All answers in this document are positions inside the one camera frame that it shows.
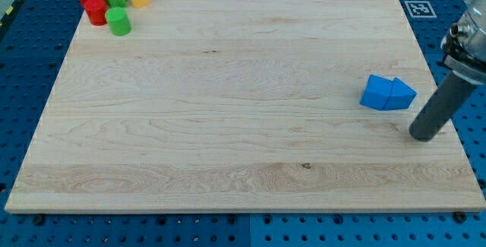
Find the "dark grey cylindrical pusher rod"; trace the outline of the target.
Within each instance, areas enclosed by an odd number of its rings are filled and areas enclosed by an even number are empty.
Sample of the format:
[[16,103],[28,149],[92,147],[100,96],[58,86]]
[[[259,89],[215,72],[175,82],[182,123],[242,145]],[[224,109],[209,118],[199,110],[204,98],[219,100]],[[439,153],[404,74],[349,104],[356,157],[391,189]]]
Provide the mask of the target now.
[[410,135],[417,141],[432,140],[477,88],[477,81],[449,72],[409,126]]

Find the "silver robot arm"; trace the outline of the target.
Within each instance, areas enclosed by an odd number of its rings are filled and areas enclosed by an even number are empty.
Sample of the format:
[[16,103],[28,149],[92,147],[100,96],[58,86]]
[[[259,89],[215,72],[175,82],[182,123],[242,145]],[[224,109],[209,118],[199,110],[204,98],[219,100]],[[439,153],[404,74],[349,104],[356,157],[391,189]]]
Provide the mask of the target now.
[[409,126],[417,141],[430,141],[481,85],[485,84],[485,0],[472,0],[441,41],[450,72]]

